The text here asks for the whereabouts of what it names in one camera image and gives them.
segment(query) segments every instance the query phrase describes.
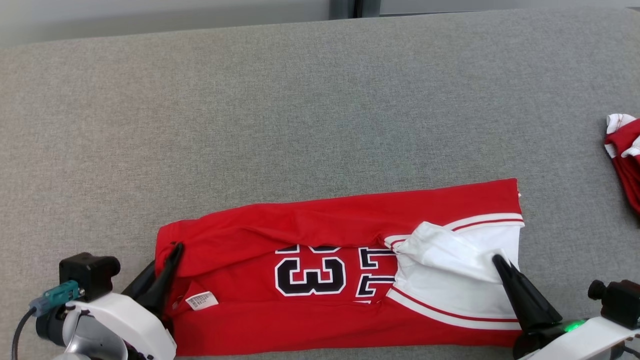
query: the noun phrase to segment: robotic arm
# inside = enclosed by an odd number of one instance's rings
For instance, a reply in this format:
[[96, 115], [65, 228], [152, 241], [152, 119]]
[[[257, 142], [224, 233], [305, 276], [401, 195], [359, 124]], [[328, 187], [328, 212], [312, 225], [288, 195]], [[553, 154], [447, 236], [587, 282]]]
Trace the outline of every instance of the robotic arm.
[[640, 359], [640, 353], [625, 346], [625, 340], [640, 338], [640, 285], [628, 280], [608, 286], [593, 281], [588, 296], [602, 300], [601, 316], [567, 322], [502, 256], [494, 256], [493, 264], [522, 328], [513, 347], [514, 359], [615, 360], [625, 352]]
[[172, 326], [162, 311], [181, 254], [178, 244], [157, 278], [151, 262], [122, 294], [111, 291], [116, 258], [82, 253], [61, 261], [61, 284], [75, 281], [83, 296], [36, 320], [41, 338], [66, 347], [55, 360], [173, 360]]

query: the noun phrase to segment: printed number 3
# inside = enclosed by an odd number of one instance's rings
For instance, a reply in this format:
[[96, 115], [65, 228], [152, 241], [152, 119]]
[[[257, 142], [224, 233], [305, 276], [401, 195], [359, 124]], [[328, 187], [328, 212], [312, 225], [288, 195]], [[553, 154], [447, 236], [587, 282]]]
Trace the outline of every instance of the printed number 3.
[[[335, 252], [337, 247], [310, 248], [315, 253]], [[280, 254], [300, 252], [298, 246], [279, 250]], [[300, 258], [285, 258], [275, 268], [276, 288], [285, 296], [304, 296], [311, 294], [338, 294], [344, 289], [346, 275], [344, 263], [336, 257], [323, 258], [323, 268], [303, 271], [303, 280], [294, 281], [295, 273], [300, 273]], [[328, 272], [329, 279], [322, 280], [321, 272]]]

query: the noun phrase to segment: white fabric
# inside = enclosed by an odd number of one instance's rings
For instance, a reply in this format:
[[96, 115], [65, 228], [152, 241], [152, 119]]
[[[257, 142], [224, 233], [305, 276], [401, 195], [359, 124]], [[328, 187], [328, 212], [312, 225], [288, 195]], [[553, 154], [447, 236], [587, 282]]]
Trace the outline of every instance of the white fabric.
[[[501, 254], [516, 264], [523, 226], [522, 221], [507, 218], [457, 233], [423, 222], [406, 240], [395, 239], [392, 250], [397, 255], [398, 271], [394, 287], [417, 300], [405, 298], [404, 302], [409, 300], [412, 307], [418, 306], [427, 313], [448, 313], [455, 318], [475, 318], [471, 321], [477, 322], [515, 319], [491, 259], [494, 254]], [[492, 327], [474, 324], [483, 329], [513, 326], [489, 322]]]
[[401, 241], [401, 240], [406, 240], [409, 236], [411, 236], [411, 235], [407, 234], [407, 235], [387, 236], [385, 238], [385, 246], [391, 249], [391, 246], [393, 246], [393, 244], [395, 244], [395, 243], [397, 243], [398, 241]]
[[445, 229], [449, 230], [462, 230], [463, 228], [473, 226], [474, 224], [482, 224], [483, 226], [490, 225], [491, 221], [498, 221], [496, 224], [500, 224], [507, 219], [517, 220], [522, 222], [522, 215], [516, 213], [494, 213], [494, 214], [483, 214], [476, 215], [470, 218], [464, 218], [462, 220], [454, 221], [450, 224], [444, 225]]
[[623, 158], [626, 158], [627, 156], [638, 156], [638, 155], [640, 155], [640, 136], [634, 140], [630, 148], [628, 148], [627, 150], [623, 151], [622, 154], [620, 154], [620, 156], [622, 156]]
[[422, 306], [415, 301], [405, 297], [393, 288], [389, 289], [387, 297], [395, 300], [396, 302], [408, 307], [416, 313], [422, 314], [436, 321], [447, 323], [453, 326], [466, 327], [468, 329], [481, 329], [481, 330], [520, 330], [520, 324], [517, 322], [491, 322], [482, 320], [471, 320], [465, 318], [459, 318], [448, 314], [435, 311], [426, 306]]
[[607, 134], [615, 133], [619, 128], [635, 119], [635, 117], [629, 114], [611, 114], [607, 116]]
[[616, 147], [613, 146], [612, 143], [606, 143], [604, 144], [604, 149], [607, 151], [607, 154], [609, 154], [610, 158], [615, 158], [617, 156], [616, 154]]

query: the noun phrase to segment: white jersey trim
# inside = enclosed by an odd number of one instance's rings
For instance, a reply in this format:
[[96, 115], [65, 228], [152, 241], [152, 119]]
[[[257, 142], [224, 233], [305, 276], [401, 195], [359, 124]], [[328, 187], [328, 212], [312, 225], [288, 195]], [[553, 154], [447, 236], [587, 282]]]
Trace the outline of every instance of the white jersey trim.
[[[462, 233], [464, 231], [478, 229], [480, 227], [509, 225], [524, 227], [524, 220], [522, 219], [522, 215], [518, 213], [493, 213], [476, 215], [474, 217], [468, 217], [451, 222], [447, 225], [444, 225], [443, 228], [454, 231], [455, 233]], [[387, 236], [385, 238], [385, 246], [393, 250], [394, 245], [408, 239], [409, 236], [411, 236], [411, 234]]]
[[481, 330], [521, 330], [520, 324], [518, 322], [507, 322], [501, 321], [503, 319], [495, 319], [495, 321], [486, 321], [486, 320], [471, 320], [468, 318], [460, 318], [452, 315], [448, 315], [445, 313], [441, 313], [435, 311], [434, 309], [430, 309], [422, 304], [417, 303], [412, 299], [406, 298], [404, 295], [400, 294], [393, 288], [389, 289], [387, 293], [387, 297], [392, 299], [393, 301], [398, 302], [400, 305], [407, 307], [416, 313], [424, 315], [428, 318], [434, 319], [436, 321], [446, 323], [453, 326], [465, 327], [468, 329], [481, 329]]
[[638, 136], [634, 142], [631, 144], [631, 147], [627, 150], [623, 151], [620, 156], [626, 158], [627, 156], [638, 156], [640, 155], [640, 136]]
[[611, 114], [607, 116], [607, 135], [613, 134], [621, 127], [635, 121], [636, 118], [629, 114]]
[[467, 227], [481, 227], [481, 226], [491, 226], [495, 225], [505, 225], [504, 222], [514, 222], [520, 226], [524, 226], [524, 221], [522, 220], [522, 215], [518, 213], [494, 213], [494, 214], [483, 214], [476, 215], [470, 218], [464, 218], [458, 221], [454, 221], [450, 224], [444, 225], [443, 227], [447, 230], [452, 231], [462, 231]]

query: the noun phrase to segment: red fabric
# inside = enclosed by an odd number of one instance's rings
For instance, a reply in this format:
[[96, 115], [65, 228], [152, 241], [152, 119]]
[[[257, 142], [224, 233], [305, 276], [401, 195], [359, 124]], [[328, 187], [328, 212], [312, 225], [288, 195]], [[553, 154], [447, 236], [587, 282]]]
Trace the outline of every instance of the red fabric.
[[636, 138], [640, 136], [640, 121], [635, 120], [607, 135], [605, 144], [611, 144], [616, 149], [616, 156], [611, 159], [616, 169], [627, 200], [634, 211], [640, 215], [640, 167], [634, 157], [623, 158], [622, 152], [630, 148]]
[[[446, 225], [490, 213], [520, 213], [516, 180], [437, 190], [359, 195], [290, 204], [256, 204], [182, 220], [162, 227], [156, 272], [175, 242], [184, 253], [169, 294], [166, 315], [174, 325], [179, 356], [251, 354], [326, 347], [395, 345], [497, 345], [510, 347], [517, 331], [446, 325], [385, 296], [390, 282], [372, 284], [375, 294], [357, 297], [362, 276], [393, 276], [395, 256], [373, 256], [362, 268], [359, 251], [384, 249], [387, 236], [410, 234], [421, 222]], [[278, 250], [301, 245], [298, 253]], [[308, 247], [340, 247], [316, 254]], [[299, 259], [322, 269], [324, 258], [344, 263], [346, 284], [338, 293], [285, 296], [276, 288], [276, 266]], [[330, 272], [320, 271], [322, 281]], [[193, 311], [182, 299], [211, 291], [219, 304]], [[355, 301], [370, 301], [365, 304]]]

